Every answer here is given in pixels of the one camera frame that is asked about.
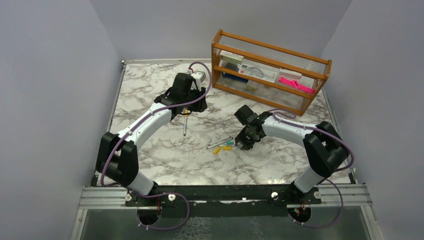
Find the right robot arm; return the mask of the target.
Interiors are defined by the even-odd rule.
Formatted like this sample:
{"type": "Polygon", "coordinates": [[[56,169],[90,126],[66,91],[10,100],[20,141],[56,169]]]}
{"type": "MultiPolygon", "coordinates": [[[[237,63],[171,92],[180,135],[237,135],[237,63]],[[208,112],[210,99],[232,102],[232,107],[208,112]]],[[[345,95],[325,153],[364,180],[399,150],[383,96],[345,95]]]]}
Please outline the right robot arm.
{"type": "Polygon", "coordinates": [[[319,124],[296,122],[295,114],[284,109],[271,109],[261,114],[243,105],[235,112],[243,129],[235,137],[242,150],[250,150],[264,137],[275,137],[304,148],[308,167],[290,184],[287,196],[300,204],[317,184],[333,173],[343,170],[341,164],[353,159],[350,148],[344,143],[333,125],[327,121],[319,124]]]}

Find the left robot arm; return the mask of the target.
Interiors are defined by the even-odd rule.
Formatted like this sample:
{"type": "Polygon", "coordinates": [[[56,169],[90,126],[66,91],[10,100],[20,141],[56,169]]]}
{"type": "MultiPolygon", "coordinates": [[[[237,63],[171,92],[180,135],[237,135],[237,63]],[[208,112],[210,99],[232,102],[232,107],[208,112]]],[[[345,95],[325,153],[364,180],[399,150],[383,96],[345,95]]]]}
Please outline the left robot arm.
{"type": "Polygon", "coordinates": [[[206,79],[203,71],[178,73],[166,92],[154,99],[150,108],[130,126],[118,133],[106,132],[100,140],[96,171],[119,185],[138,192],[144,205],[157,200],[154,181],[139,171],[138,151],[162,126],[171,122],[184,110],[202,113],[207,109],[206,79]]]}

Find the grey pen green end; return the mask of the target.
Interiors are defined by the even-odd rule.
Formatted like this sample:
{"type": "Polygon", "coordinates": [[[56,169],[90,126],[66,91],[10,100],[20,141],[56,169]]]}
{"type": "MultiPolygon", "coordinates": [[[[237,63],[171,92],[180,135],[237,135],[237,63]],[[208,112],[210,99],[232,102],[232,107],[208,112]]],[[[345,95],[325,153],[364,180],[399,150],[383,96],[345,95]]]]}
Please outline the grey pen green end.
{"type": "Polygon", "coordinates": [[[228,141],[232,141],[232,140],[233,140],[233,137],[228,136],[227,138],[220,139],[220,140],[217,140],[217,141],[215,141],[215,142],[210,143],[209,145],[207,145],[207,147],[206,147],[206,148],[207,148],[207,149],[214,148],[214,147],[216,147],[216,146],[219,146],[219,145],[225,144],[225,143],[227,143],[228,141]]]}

